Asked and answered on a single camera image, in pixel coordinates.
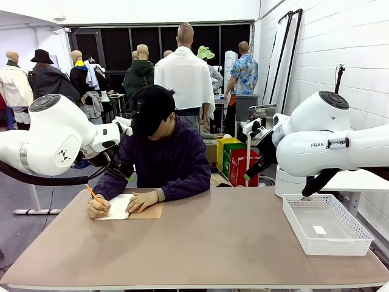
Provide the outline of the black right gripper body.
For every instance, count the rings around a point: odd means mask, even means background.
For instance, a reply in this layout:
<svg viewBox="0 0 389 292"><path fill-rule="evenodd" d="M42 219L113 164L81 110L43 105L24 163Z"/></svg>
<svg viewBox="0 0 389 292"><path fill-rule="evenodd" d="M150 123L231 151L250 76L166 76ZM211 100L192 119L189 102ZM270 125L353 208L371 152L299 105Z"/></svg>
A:
<svg viewBox="0 0 389 292"><path fill-rule="evenodd" d="M262 136L256 147L260 151L260 165L271 165L277 163L276 146L272 141L273 131L269 130Z"/></svg>

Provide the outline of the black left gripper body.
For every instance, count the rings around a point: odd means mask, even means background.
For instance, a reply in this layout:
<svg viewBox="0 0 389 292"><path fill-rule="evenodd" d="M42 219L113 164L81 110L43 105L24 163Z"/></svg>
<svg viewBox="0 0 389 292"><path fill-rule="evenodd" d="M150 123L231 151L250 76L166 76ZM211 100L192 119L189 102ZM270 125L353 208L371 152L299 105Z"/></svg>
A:
<svg viewBox="0 0 389 292"><path fill-rule="evenodd" d="M120 179L130 179L132 176L132 164L125 161L110 161L106 172Z"/></svg>

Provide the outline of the person's left hand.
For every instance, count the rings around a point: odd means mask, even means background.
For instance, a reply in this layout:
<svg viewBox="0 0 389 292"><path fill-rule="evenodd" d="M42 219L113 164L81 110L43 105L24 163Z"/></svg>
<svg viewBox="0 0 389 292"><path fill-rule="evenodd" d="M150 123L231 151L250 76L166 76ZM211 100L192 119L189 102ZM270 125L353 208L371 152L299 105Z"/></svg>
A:
<svg viewBox="0 0 389 292"><path fill-rule="evenodd" d="M153 206L159 202L158 194L155 190L144 193L133 193L125 212L127 213L141 213L147 207Z"/></svg>

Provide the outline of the person's right hand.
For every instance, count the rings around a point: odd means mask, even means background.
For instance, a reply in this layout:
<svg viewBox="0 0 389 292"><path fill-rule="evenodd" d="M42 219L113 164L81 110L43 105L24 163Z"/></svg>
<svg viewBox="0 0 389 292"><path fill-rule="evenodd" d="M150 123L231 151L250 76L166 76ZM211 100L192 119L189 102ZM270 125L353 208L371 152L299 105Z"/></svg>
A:
<svg viewBox="0 0 389 292"><path fill-rule="evenodd" d="M94 220L108 217L110 207L109 201L105 200L103 197L99 197L98 200L90 200L87 205L88 217Z"/></svg>

